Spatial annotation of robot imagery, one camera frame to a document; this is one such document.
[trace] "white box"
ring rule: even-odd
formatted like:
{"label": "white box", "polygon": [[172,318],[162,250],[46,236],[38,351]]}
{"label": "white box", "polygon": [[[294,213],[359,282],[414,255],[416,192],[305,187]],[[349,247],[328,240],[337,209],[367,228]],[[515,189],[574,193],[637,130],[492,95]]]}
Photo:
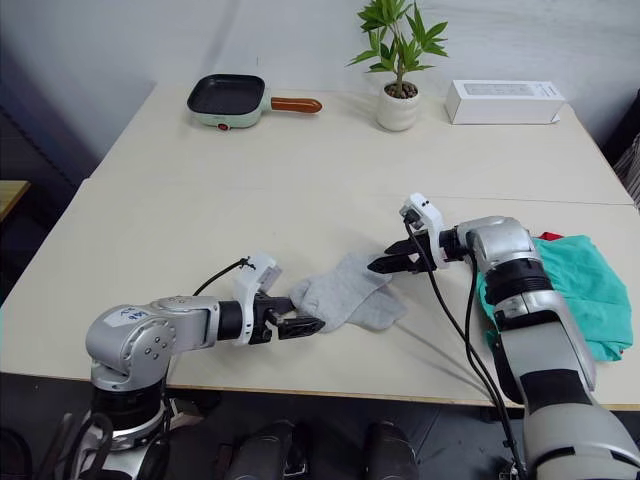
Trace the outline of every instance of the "white box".
{"label": "white box", "polygon": [[546,124],[564,103],[551,82],[454,80],[445,107],[453,124]]}

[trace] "teal cloth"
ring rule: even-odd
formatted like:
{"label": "teal cloth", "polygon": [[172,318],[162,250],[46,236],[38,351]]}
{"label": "teal cloth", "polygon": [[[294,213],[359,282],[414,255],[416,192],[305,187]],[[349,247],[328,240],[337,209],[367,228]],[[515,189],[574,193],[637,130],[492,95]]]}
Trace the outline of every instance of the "teal cloth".
{"label": "teal cloth", "polygon": [[[616,361],[633,344],[631,304],[627,288],[584,235],[547,241],[534,238],[553,288],[569,310],[598,361]],[[493,306],[485,300],[486,282],[478,275],[482,308],[494,322]]]}

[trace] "green leaves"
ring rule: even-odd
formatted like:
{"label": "green leaves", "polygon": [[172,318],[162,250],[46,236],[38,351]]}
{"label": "green leaves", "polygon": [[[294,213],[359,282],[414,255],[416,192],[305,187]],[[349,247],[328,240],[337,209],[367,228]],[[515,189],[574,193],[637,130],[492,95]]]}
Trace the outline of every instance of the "green leaves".
{"label": "green leaves", "polygon": [[[394,72],[401,81],[406,72],[425,70],[432,65],[420,65],[420,57],[424,53],[447,56],[440,44],[446,38],[440,35],[447,22],[438,23],[428,30],[422,20],[418,5],[413,3],[413,15],[407,13],[411,4],[405,6],[405,0],[370,0],[358,16],[364,23],[360,26],[369,36],[370,49],[351,60],[349,65],[379,57],[380,61],[369,67],[370,72]],[[411,28],[408,41],[403,34],[400,21],[406,18]],[[384,42],[388,32],[393,34],[391,45]]]}

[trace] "table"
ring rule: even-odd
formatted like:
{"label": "table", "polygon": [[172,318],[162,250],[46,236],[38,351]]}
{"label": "table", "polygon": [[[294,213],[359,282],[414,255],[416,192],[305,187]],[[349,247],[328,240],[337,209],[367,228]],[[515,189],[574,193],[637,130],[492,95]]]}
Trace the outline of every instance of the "table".
{"label": "table", "polygon": [[0,180],[0,222],[9,215],[30,186],[25,180]]}
{"label": "table", "polygon": [[[126,188],[83,183],[62,219],[2,307],[5,372],[87,379],[88,326],[122,303],[148,303],[189,294],[213,272],[262,249],[283,274],[272,288],[285,294],[302,278],[333,267],[349,251],[381,252],[404,237],[398,208],[405,195],[310,189],[212,188],[208,182],[149,180]],[[640,297],[640,221],[630,205],[431,197],[448,224],[485,215],[518,218],[533,233],[585,233]],[[470,273],[464,264],[437,274],[453,313],[461,318]],[[409,313],[383,333],[346,325],[327,335],[183,354],[174,386],[365,396],[487,405],[466,364],[464,347],[447,324],[424,279],[399,274],[392,289]],[[231,278],[207,293],[231,296]],[[473,342],[493,371],[472,321]],[[640,338],[636,315],[634,333]],[[640,349],[616,364],[598,365],[596,398],[610,408],[640,405]]]}
{"label": "table", "polygon": [[270,112],[249,129],[206,127],[188,88],[158,86],[92,179],[204,182],[213,190],[344,189],[362,193],[626,204],[631,197],[569,105],[553,125],[451,125],[443,99],[424,98],[418,124],[383,131],[376,98],[330,92],[318,115]]}

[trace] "frying pan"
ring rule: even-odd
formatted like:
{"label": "frying pan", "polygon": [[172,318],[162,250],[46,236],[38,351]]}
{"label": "frying pan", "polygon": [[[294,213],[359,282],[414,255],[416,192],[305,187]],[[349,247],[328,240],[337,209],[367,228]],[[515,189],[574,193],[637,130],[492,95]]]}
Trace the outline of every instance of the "frying pan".
{"label": "frying pan", "polygon": [[311,98],[271,97],[260,77],[226,74],[201,79],[187,106],[200,122],[220,130],[250,127],[264,110],[316,113],[322,109],[322,104]]}

